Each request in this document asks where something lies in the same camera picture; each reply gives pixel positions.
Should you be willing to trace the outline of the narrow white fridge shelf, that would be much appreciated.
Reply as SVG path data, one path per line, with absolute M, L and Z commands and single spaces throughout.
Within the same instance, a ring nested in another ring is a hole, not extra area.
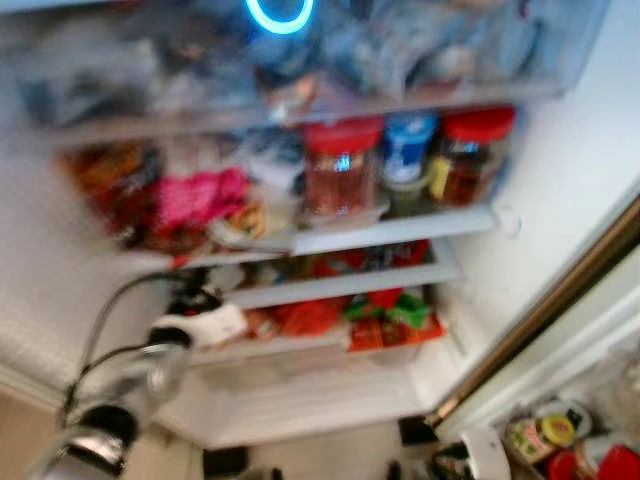
M 293 282 L 269 287 L 242 289 L 225 293 L 225 301 L 242 308 L 262 308 L 310 300 L 329 300 L 372 291 L 454 282 L 463 275 L 460 266 L 451 262 L 436 262 L 369 273 L 332 276 L 306 282 Z

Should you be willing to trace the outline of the clear fridge drawer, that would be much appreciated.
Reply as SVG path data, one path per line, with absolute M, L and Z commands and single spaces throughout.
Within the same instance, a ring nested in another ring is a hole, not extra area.
M 541 99 L 609 0 L 317 0 L 294 35 L 243 0 L 0 0 L 0 142 L 115 140 Z

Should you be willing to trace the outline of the pink food packet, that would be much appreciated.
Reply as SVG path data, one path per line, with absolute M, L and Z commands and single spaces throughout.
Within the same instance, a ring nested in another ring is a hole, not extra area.
M 250 177 L 239 166 L 219 172 L 163 175 L 157 182 L 155 200 L 154 229 L 204 229 L 211 221 L 236 214 L 248 204 Z

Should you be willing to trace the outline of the red food bag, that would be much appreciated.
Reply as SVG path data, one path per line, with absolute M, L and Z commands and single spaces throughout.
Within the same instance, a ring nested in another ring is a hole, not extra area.
M 310 300 L 271 308 L 270 315 L 283 337 L 319 337 L 343 321 L 343 298 Z

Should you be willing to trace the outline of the dark orange snack bag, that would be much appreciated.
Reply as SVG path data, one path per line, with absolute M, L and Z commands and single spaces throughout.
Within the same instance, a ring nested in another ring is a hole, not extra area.
M 163 174 L 156 148 L 109 143 L 64 152 L 60 163 L 108 236 L 124 250 L 140 250 L 151 236 Z

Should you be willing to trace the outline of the white plastic bag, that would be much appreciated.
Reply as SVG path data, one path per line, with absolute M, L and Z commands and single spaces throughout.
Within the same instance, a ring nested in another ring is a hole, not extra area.
M 283 129 L 251 132 L 239 142 L 234 154 L 261 187 L 280 195 L 301 196 L 305 148 L 297 132 Z

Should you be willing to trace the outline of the red lid glass jar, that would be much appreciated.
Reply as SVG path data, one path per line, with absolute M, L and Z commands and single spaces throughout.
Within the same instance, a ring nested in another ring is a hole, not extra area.
M 375 204 L 376 146 L 383 116 L 302 125 L 303 210 L 321 218 L 361 214 Z

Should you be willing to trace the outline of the green and red packet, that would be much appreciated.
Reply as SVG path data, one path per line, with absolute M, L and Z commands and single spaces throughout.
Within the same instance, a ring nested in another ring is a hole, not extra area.
M 447 333 L 424 285 L 356 294 L 343 319 L 349 323 L 348 353 L 420 346 Z

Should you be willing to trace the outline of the red plastic container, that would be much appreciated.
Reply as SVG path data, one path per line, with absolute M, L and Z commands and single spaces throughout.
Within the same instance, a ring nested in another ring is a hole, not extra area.
M 562 451 L 547 462 L 547 480 L 640 480 L 639 454 L 621 444 L 598 457 L 584 449 Z

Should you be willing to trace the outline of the blue lid white tub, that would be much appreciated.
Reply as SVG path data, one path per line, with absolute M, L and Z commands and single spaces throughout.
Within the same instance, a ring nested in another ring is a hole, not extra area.
M 425 186 L 424 159 L 438 115 L 434 111 L 403 111 L 385 116 L 381 180 L 390 198 L 390 214 L 402 218 L 419 209 Z

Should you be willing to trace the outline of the red lid jar yellow label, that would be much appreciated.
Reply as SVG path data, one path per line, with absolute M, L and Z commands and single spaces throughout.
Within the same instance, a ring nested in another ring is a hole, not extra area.
M 440 209 L 480 204 L 509 156 L 517 110 L 511 105 L 448 111 L 431 151 L 425 195 Z

